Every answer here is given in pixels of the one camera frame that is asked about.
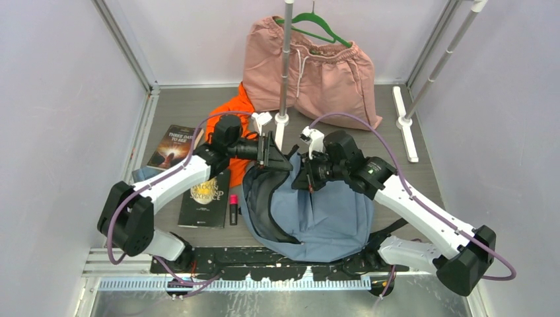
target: metal floor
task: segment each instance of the metal floor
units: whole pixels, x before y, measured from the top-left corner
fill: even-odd
[[[163,292],[104,291],[97,293],[91,316],[473,316],[467,300],[445,289],[433,275],[399,275],[393,293],[374,307],[376,299],[367,291],[260,291],[206,292],[171,301]]]
[[[401,89],[403,91],[405,105],[408,106],[411,100],[408,93],[406,93],[407,89],[404,86],[402,86]],[[237,95],[237,88],[161,90],[142,163],[146,164],[148,162],[170,125],[178,124],[187,127],[195,127],[202,119],[208,116],[209,112],[224,104],[235,95]],[[383,121],[379,125],[377,131],[387,140],[387,143],[395,152],[405,177],[426,197],[433,200],[439,206],[442,206],[439,189],[420,127],[416,122],[412,126],[412,134],[416,142],[419,162],[411,164],[408,163],[406,158],[401,132],[395,125],[397,115],[391,85],[375,86],[375,104],[377,114],[383,117]],[[300,146],[303,146],[303,143],[299,141],[299,135],[302,129],[312,121],[302,114],[299,114],[299,112],[293,108],[289,108],[288,114],[290,115],[290,124],[286,127],[284,136],[283,150],[285,153],[291,149],[294,142],[298,142]],[[316,127],[325,135],[337,129],[342,129],[322,123],[318,124]],[[385,148],[371,132],[354,129],[347,129],[347,131],[354,137],[356,144],[362,149],[364,155],[375,155],[391,162]],[[232,192],[234,194],[239,194],[238,188],[233,188]],[[168,203],[156,215],[156,225],[163,231],[171,231],[179,234],[193,246],[261,245],[251,236],[244,221],[239,221],[239,224],[234,227],[230,227],[228,221],[226,221],[226,227],[223,230],[178,227],[177,220],[180,206],[181,197]],[[387,227],[398,218],[399,217],[393,211],[385,206],[376,205],[372,229],[378,230]],[[421,238],[425,240],[425,237],[410,225],[396,231],[395,234],[404,239]]]
[[[155,151],[171,124],[194,127],[210,111],[237,93],[237,88],[190,88],[162,90],[148,138],[143,164]],[[410,97],[404,94],[405,105]],[[406,178],[438,205],[442,205],[433,169],[419,126],[412,132],[417,145],[419,163],[407,162],[400,130],[395,126],[396,111],[392,86],[375,86],[376,110],[383,121],[377,129],[391,146]],[[290,124],[285,133],[284,151],[298,140],[302,128],[311,120],[289,109]],[[319,124],[327,134],[338,127]],[[385,149],[371,132],[348,130],[367,156],[376,155],[390,161]],[[157,215],[156,225],[165,231],[183,236],[193,246],[259,246],[246,229],[243,218],[223,230],[187,229],[177,226],[181,198],[167,204]],[[391,210],[376,206],[373,230],[381,229],[398,219]],[[405,238],[422,238],[408,225],[396,232]],[[167,294],[152,292],[100,291],[92,316],[472,316],[467,300],[443,287],[435,276],[399,274],[394,292],[375,309],[376,297],[366,291],[297,291],[297,292],[206,292],[192,299],[172,302]]]

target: pink highlighter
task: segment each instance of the pink highlighter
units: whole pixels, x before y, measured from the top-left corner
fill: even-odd
[[[229,196],[229,225],[237,225],[237,195]]]

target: white robotic arm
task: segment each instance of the white robotic arm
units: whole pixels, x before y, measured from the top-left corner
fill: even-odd
[[[386,232],[374,236],[367,250],[375,253],[377,265],[406,265],[434,273],[449,289],[468,295],[493,261],[473,239],[494,250],[495,233],[488,227],[474,229],[449,215],[401,179],[393,166],[378,157],[364,157],[353,138],[335,131],[326,137],[315,129],[305,129],[301,138],[310,145],[302,155],[302,168],[292,183],[294,189],[316,191],[326,182],[343,180],[351,189],[394,210],[422,232],[433,244],[399,239]],[[191,187],[212,179],[229,164],[231,158],[254,160],[263,168],[290,171],[293,167],[274,143],[272,132],[258,140],[240,134],[240,120],[223,116],[216,125],[211,142],[199,146],[191,157],[153,179],[132,186],[120,182],[111,189],[98,222],[98,230],[108,235],[109,223],[115,220],[112,242],[128,256],[147,253],[160,256],[184,269],[190,264],[189,244],[154,226],[154,215],[170,200]],[[129,212],[116,213],[134,192]],[[413,199],[420,199],[425,207]],[[438,217],[454,225],[453,230]]]
[[[309,153],[302,155],[303,168],[292,188],[317,191],[326,182],[343,180],[355,192],[389,207],[432,244],[402,240],[383,232],[368,245],[378,256],[379,266],[406,265],[433,273],[455,293],[470,294],[493,261],[493,256],[473,240],[494,250],[496,235],[490,228],[475,229],[450,215],[399,177],[386,161],[364,157],[352,136],[342,130],[324,136],[316,129],[306,128],[300,137],[309,144]]]

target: pink shorts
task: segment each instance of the pink shorts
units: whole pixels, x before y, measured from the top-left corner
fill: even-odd
[[[253,24],[247,36],[243,87],[256,111],[277,110],[280,105],[284,30],[273,17]],[[345,112],[377,127],[374,66],[353,42],[315,45],[292,31],[287,105],[315,119],[329,112]],[[341,127],[366,129],[356,121],[334,116],[324,120]]]

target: white stand base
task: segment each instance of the white stand base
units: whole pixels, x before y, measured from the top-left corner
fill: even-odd
[[[288,114],[286,114],[284,118],[282,118],[280,116],[280,113],[277,113],[276,116],[274,116],[274,120],[276,121],[276,134],[274,135],[274,141],[276,142],[278,149],[282,151],[282,142],[284,140],[284,127],[288,125],[288,123],[290,122],[290,117],[288,116]]]
[[[412,119],[405,119],[406,109],[404,108],[404,102],[402,100],[401,88],[398,86],[393,87],[393,100],[395,101],[395,107],[397,108],[397,127],[401,130],[403,135],[404,147],[406,149],[406,156],[408,161],[412,163],[418,162],[418,154],[416,153],[416,146],[414,145],[414,139],[412,138],[412,132],[410,127],[412,126]]]

